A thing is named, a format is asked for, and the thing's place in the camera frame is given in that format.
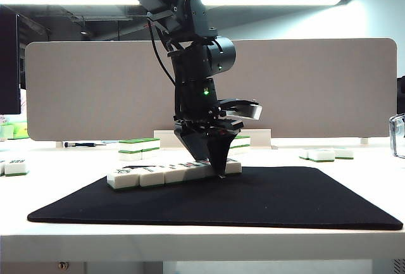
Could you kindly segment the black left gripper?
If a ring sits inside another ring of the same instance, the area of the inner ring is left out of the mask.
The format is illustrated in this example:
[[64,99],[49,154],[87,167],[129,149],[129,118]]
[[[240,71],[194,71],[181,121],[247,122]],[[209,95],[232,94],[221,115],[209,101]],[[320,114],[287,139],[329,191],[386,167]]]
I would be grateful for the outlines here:
[[219,177],[225,176],[230,144],[244,126],[240,118],[227,116],[226,109],[204,109],[196,113],[176,109],[173,116],[178,140],[196,161],[209,158]]

